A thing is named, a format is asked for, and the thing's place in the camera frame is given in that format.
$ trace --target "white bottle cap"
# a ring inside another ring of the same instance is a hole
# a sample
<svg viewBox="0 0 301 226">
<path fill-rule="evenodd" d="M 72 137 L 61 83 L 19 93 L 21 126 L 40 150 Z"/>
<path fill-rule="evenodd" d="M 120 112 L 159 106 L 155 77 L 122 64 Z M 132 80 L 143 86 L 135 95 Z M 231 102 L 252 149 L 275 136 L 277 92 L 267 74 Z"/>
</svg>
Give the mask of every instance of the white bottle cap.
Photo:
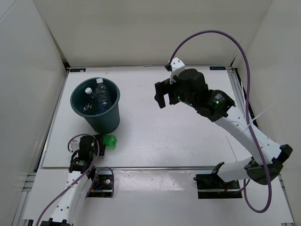
<svg viewBox="0 0 301 226">
<path fill-rule="evenodd" d="M 87 93 L 87 94 L 92 93 L 92 89 L 91 89 L 90 87 L 86 88 L 86 89 L 85 89 L 85 93 Z"/>
<path fill-rule="evenodd" d="M 96 79 L 96 83 L 102 83 L 102 82 L 103 82 L 103 79 L 102 79 L 102 78 Z"/>
</svg>

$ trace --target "water bottle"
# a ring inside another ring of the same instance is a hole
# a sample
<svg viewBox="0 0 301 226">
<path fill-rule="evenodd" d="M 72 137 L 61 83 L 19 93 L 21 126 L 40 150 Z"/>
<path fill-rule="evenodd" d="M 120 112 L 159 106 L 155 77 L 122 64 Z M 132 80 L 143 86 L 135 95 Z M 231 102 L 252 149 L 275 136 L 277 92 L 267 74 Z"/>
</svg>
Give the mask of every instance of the water bottle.
<svg viewBox="0 0 301 226">
<path fill-rule="evenodd" d="M 95 93 L 92 92 L 92 89 L 90 87 L 85 89 L 85 93 L 90 96 L 87 104 L 84 106 L 84 112 L 88 114 L 98 114 L 99 113 L 99 107 L 98 102 L 95 96 Z"/>
<path fill-rule="evenodd" d="M 96 79 L 97 87 L 95 89 L 96 99 L 100 113 L 104 113 L 112 106 L 109 90 L 103 82 L 102 78 Z"/>
</svg>

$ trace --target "bucket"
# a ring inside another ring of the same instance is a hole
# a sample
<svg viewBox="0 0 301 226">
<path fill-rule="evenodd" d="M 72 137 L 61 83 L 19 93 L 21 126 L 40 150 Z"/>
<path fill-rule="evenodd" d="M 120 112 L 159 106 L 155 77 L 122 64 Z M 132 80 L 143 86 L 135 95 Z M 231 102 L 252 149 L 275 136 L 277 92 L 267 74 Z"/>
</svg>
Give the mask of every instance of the bucket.
<svg viewBox="0 0 301 226">
<path fill-rule="evenodd" d="M 88 79 L 79 84 L 72 92 L 70 103 L 74 112 L 84 117 L 97 133 L 107 134 L 113 132 L 120 123 L 118 107 L 120 91 L 114 82 L 103 78 L 103 82 L 109 90 L 112 107 L 104 113 L 90 115 L 84 112 L 84 106 L 90 98 L 89 95 L 85 93 L 85 89 L 90 87 L 92 90 L 95 90 L 97 86 L 96 79 L 98 78 Z"/>
</svg>

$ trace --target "white wall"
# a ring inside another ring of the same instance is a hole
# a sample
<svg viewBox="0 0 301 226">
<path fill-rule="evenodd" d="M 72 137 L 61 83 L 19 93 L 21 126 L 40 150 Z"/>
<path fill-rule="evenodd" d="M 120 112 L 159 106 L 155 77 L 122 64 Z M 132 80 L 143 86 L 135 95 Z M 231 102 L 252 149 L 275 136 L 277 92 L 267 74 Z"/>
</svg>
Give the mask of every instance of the white wall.
<svg viewBox="0 0 301 226">
<path fill-rule="evenodd" d="M 247 48 L 272 0 L 34 0 L 71 66 L 165 65 L 189 35 L 218 29 Z M 217 34 L 186 43 L 186 64 L 230 65 Z"/>
<path fill-rule="evenodd" d="M 255 114 L 276 102 L 258 118 L 259 126 L 278 143 L 293 148 L 281 174 L 293 216 L 301 225 L 301 1 L 273 1 L 247 56 Z M 244 62 L 239 74 L 246 85 Z"/>
<path fill-rule="evenodd" d="M 0 224 L 10 226 L 66 71 L 32 0 L 0 1 Z"/>
</svg>

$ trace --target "white tabletop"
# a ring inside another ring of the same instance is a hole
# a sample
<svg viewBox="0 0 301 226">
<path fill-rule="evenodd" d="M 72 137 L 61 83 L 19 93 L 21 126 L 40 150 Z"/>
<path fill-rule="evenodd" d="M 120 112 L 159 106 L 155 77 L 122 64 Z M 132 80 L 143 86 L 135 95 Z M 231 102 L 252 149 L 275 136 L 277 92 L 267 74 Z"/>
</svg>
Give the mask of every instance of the white tabletop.
<svg viewBox="0 0 301 226">
<path fill-rule="evenodd" d="M 258 214 L 242 199 L 198 199 L 193 170 L 115 170 L 113 198 L 87 198 L 79 226 L 281 226 L 292 223 L 278 178 L 272 181 L 269 210 Z M 28 200 L 24 219 L 36 219 L 64 188 L 66 169 L 40 169 Z M 251 182 L 252 205 L 261 209 L 267 187 Z M 55 202 L 43 217 L 48 220 Z"/>
<path fill-rule="evenodd" d="M 220 89 L 235 99 L 226 70 L 211 71 L 194 67 L 205 76 L 210 89 Z M 154 84 L 170 76 L 164 67 L 87 68 L 69 73 L 61 103 L 55 117 L 44 168 L 69 167 L 69 139 L 80 133 L 96 134 L 86 120 L 71 108 L 70 96 L 83 81 L 104 77 L 120 90 L 120 125 L 112 132 L 117 136 L 114 150 L 107 149 L 97 166 L 167 167 L 214 166 L 233 162 L 233 153 L 245 153 L 244 147 L 227 131 L 183 104 L 160 109 L 154 100 Z"/>
</svg>

